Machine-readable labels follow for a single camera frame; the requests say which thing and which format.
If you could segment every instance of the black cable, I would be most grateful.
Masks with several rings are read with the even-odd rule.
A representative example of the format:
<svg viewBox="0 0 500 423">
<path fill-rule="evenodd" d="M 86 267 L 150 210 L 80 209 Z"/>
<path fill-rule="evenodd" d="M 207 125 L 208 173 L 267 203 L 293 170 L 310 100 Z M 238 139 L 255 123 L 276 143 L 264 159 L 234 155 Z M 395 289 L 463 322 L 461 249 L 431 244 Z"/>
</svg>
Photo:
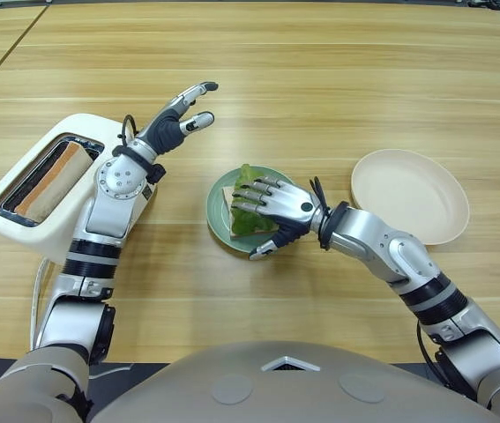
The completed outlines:
<svg viewBox="0 0 500 423">
<path fill-rule="evenodd" d="M 130 121 L 130 125 L 132 126 L 132 135 L 135 137 L 138 134 L 138 131 L 136 130 L 136 122 L 134 121 L 134 117 L 132 115 L 126 115 L 123 120 L 123 128 L 118 135 L 120 139 L 123 141 L 123 145 L 127 146 L 126 144 L 126 124 Z"/>
<path fill-rule="evenodd" d="M 431 358 L 429 357 L 428 352 L 426 351 L 426 347 L 422 342 L 422 328 L 420 327 L 420 322 L 416 322 L 416 337 L 418 338 L 418 346 L 420 346 L 420 351 L 422 353 L 422 356 L 424 357 L 424 360 L 426 361 L 426 364 L 428 365 L 429 369 L 432 371 L 432 373 L 438 379 L 438 381 L 440 381 L 446 388 L 450 388 L 451 386 L 447 382 L 447 379 L 445 379 L 444 375 L 440 373 L 436 365 L 432 362 Z"/>
</svg>

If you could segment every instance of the plate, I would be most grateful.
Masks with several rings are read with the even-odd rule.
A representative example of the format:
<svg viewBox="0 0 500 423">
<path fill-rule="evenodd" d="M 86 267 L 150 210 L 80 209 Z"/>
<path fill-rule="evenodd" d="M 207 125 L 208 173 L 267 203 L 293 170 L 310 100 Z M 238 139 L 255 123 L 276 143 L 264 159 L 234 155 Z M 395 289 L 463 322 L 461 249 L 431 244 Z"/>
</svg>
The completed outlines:
<svg viewBox="0 0 500 423">
<path fill-rule="evenodd" d="M 426 245 L 453 241 L 469 223 L 467 195 L 434 160 L 406 150 L 379 150 L 352 173 L 355 203 Z"/>
<path fill-rule="evenodd" d="M 257 170 L 262 171 L 264 174 L 275 176 L 282 181 L 293 183 L 281 172 L 278 172 L 269 167 L 252 166 Z M 240 168 L 231 170 L 220 177 L 216 181 L 208 193 L 206 198 L 206 221 L 208 226 L 214 232 L 216 237 L 228 245 L 230 248 L 243 253 L 250 253 L 255 247 L 258 247 L 265 241 L 272 237 L 272 234 L 255 234 L 242 236 L 240 238 L 230 239 L 230 215 L 224 196 L 222 195 L 222 188 L 233 187 L 235 180 L 240 175 Z"/>
</svg>

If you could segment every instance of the bread slice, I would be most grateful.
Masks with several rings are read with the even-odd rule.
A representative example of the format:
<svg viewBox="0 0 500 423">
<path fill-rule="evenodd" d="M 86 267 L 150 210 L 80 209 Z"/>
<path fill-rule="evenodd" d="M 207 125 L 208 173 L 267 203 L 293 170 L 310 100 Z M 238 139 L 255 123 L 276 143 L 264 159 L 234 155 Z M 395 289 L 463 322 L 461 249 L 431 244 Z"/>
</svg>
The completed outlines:
<svg viewBox="0 0 500 423">
<path fill-rule="evenodd" d="M 234 192 L 234 187 L 224 187 L 222 188 L 222 194 L 224 195 L 224 201 L 226 202 L 226 206 L 228 208 L 228 213 L 230 216 L 230 238 L 243 238 L 244 236 L 250 236 L 250 235 L 255 235 L 255 234 L 274 234 L 277 232 L 279 227 L 275 225 L 271 231 L 264 231 L 261 229 L 258 229 L 256 232 L 248 235 L 237 235 L 232 232 L 232 224 L 234 223 L 234 216 L 232 215 L 232 200 L 234 199 L 232 197 L 232 193 Z"/>
<path fill-rule="evenodd" d="M 70 142 L 56 163 L 14 211 L 34 222 L 43 222 L 92 164 L 93 159 L 85 148 Z"/>
</svg>

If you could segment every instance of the green plate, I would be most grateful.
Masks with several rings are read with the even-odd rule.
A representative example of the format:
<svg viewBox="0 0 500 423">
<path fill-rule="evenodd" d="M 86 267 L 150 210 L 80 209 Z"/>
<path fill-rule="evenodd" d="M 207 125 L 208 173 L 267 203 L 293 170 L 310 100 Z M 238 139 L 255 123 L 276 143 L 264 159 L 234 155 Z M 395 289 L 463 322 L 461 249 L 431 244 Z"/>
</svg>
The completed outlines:
<svg viewBox="0 0 500 423">
<path fill-rule="evenodd" d="M 252 167 L 262 171 L 264 174 L 275 176 L 285 182 L 293 183 L 293 181 L 287 178 L 284 174 L 269 167 Z M 233 187 L 235 180 L 238 179 L 239 175 L 240 168 L 237 168 L 227 172 L 214 183 L 208 193 L 208 197 L 206 198 L 206 221 L 216 237 L 230 248 L 242 251 L 243 253 L 249 253 L 255 247 L 258 247 L 265 241 L 269 240 L 272 237 L 272 234 L 248 235 L 230 239 L 230 213 L 228 206 L 226 205 L 226 201 L 224 201 L 222 188 Z"/>
</svg>

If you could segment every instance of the black joint ring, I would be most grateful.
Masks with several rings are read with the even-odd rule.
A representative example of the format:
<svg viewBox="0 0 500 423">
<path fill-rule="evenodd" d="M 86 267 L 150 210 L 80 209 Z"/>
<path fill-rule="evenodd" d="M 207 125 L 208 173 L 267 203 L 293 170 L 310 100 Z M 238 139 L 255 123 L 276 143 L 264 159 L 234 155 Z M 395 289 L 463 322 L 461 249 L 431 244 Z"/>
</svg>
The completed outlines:
<svg viewBox="0 0 500 423">
<path fill-rule="evenodd" d="M 165 168 L 160 164 L 152 165 L 149 161 L 140 156 L 137 152 L 132 150 L 128 146 L 117 145 L 115 149 L 112 151 L 112 155 L 114 157 L 124 154 L 125 156 L 130 157 L 134 162 L 138 163 L 147 173 L 146 179 L 150 183 L 158 182 L 163 175 L 166 173 Z"/>
<path fill-rule="evenodd" d="M 320 241 L 321 249 L 325 249 L 326 251 L 330 249 L 330 238 L 332 238 L 332 234 L 336 230 L 336 227 L 338 227 L 341 218 L 344 216 L 344 214 L 346 214 L 348 206 L 349 204 L 345 201 L 339 203 L 338 207 L 336 207 L 330 214 L 330 218 L 328 218 L 328 223 L 326 224 L 325 230 L 318 230 L 318 240 Z"/>
</svg>

